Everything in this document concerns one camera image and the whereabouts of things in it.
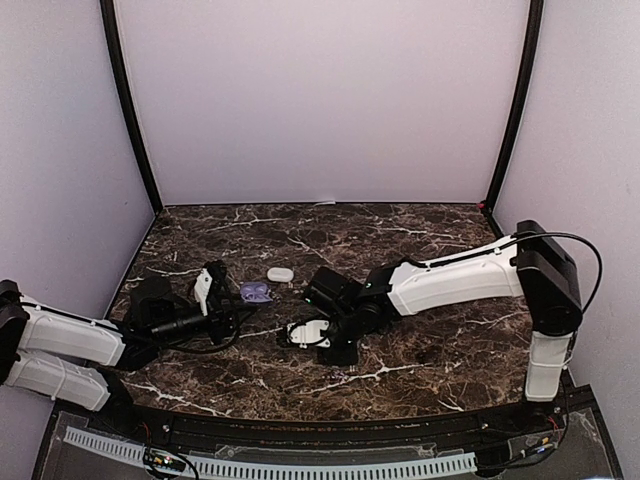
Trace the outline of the purple earbud charging case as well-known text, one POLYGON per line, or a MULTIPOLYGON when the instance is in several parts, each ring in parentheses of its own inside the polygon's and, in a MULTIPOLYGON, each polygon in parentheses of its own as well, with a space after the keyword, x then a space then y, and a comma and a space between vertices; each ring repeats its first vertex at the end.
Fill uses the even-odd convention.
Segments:
POLYGON ((264 282, 246 282, 240 286, 241 299, 248 304, 267 304, 273 301, 269 286, 264 282))

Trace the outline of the white earbud charging case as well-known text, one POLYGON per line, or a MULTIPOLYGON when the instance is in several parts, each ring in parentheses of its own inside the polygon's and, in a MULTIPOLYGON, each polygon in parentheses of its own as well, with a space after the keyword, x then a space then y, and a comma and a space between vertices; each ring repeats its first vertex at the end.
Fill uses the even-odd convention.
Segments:
POLYGON ((294 278, 294 272, 289 268, 272 267, 267 271, 267 278, 271 282, 289 283, 294 278))

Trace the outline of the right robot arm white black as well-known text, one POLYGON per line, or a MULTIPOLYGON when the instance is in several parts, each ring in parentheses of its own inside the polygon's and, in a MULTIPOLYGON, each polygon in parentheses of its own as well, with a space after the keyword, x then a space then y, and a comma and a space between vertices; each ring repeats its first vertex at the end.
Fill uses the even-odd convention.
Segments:
POLYGON ((291 323, 289 343, 317 347, 323 363, 357 363, 357 343, 403 317, 475 300, 524 298, 532 319, 532 339, 524 398, 510 413, 521 434, 534 432, 549 416, 570 348, 591 302, 581 298, 574 259, 559 244, 571 233, 548 232, 536 221, 518 223, 512 235, 490 244, 436 259, 403 258, 370 271, 358 282, 319 268, 303 299, 319 315, 291 323))

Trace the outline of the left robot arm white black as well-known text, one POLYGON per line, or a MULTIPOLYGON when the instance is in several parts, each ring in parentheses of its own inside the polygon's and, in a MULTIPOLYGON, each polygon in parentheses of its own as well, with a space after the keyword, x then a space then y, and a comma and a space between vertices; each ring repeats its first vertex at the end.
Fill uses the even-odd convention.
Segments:
POLYGON ((141 427, 140 412, 119 398, 111 370, 137 371, 165 350, 207 333, 211 353, 233 344, 241 324, 237 298, 225 281, 201 273, 195 300, 177 295, 168 279, 150 277, 129 293, 119 322, 56 310, 1 283, 1 382, 101 411, 120 436, 141 427))

